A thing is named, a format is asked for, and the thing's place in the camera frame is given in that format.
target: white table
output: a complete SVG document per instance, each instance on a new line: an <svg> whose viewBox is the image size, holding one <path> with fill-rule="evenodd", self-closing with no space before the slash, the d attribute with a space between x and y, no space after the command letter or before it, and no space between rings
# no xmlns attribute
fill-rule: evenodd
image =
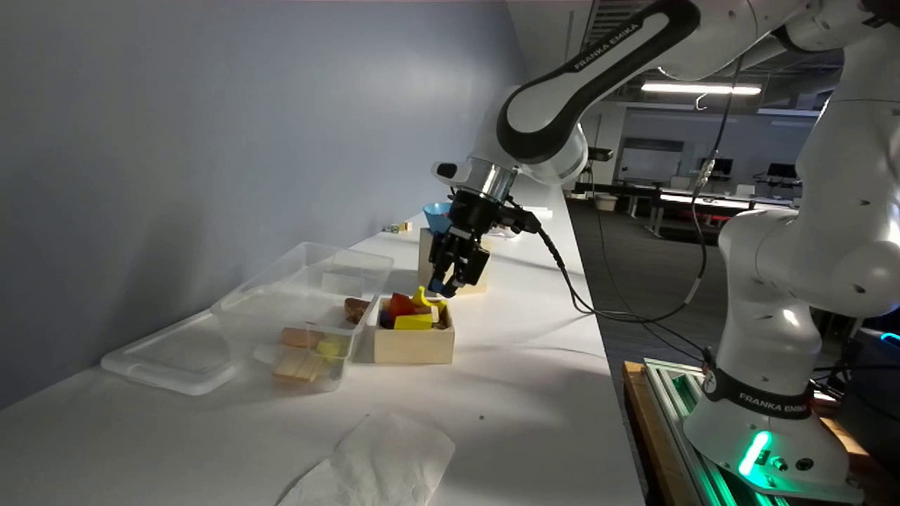
<svg viewBox="0 0 900 506"><path fill-rule="evenodd" d="M551 234L579 271L563 196ZM414 236L360 250L417 268ZM360 417L393 411L459 444L434 503L644 503L594 318L579 318L535 240L497 244L493 292L452 302L444 368L354 366L336 393L251 376L189 399L82 372L0 413L0 503L258 506L327 458Z"/></svg>

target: white napkin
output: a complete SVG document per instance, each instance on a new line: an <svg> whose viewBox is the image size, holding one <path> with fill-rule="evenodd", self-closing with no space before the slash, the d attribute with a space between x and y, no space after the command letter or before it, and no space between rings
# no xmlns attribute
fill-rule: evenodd
<svg viewBox="0 0 900 506"><path fill-rule="evenodd" d="M378 413L336 456L292 480L279 506L424 506L452 453L442 431Z"/></svg>

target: cardboard box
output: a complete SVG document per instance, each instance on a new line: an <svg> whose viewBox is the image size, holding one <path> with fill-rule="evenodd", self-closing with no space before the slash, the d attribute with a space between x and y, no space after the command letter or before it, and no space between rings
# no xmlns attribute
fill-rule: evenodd
<svg viewBox="0 0 900 506"><path fill-rule="evenodd" d="M455 327L450 306L442 314L447 320L447 330L383 330L379 313L368 313L367 327L371 330L371 363L383 366L447 366L452 363L455 349Z"/></svg>

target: transparent container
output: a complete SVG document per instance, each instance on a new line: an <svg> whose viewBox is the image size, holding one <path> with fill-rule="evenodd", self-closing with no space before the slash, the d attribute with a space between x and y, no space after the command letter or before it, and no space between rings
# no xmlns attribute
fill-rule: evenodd
<svg viewBox="0 0 900 506"><path fill-rule="evenodd" d="M375 304L392 276L388 257L298 244L271 271L225 295L219 318L233 358L254 358L271 383L292 390L336 390L354 354L367 318L348 320L347 302ZM307 331L316 345L298 349L286 334Z"/></svg>
<svg viewBox="0 0 900 506"><path fill-rule="evenodd" d="M108 354L102 368L140 386L206 396L233 376L236 361L219 320L201 313Z"/></svg>

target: robotic arm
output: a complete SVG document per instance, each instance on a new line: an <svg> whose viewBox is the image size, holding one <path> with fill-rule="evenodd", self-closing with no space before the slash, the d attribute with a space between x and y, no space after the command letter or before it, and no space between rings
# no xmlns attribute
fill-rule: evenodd
<svg viewBox="0 0 900 506"><path fill-rule="evenodd" d="M497 119L497 143L523 167L475 160L468 175L438 167L438 178L452 186L452 205L450 234L437 236L430 250L430 292L455 295L462 285L479 280L487 261L482 234L535 221L510 205L518 175L541 184L579 175L589 164L579 115L594 101L651 67L703 78L784 26L802 6L805 0L658 0L554 72L516 89Z"/></svg>
<svg viewBox="0 0 900 506"><path fill-rule="evenodd" d="M430 290L475 285L495 224L541 231L510 199L518 175L561 184L586 167L579 115L646 67L703 78L763 37L845 49L840 88L800 160L800 213L743 213L721 234L729 320L686 442L763 496L862 503L847 453L810 413L821 349L810 309L849 318L900 304L900 26L888 0L658 0L561 70L511 92L500 147L523 167L479 160L452 186L450 231L437 236Z"/></svg>

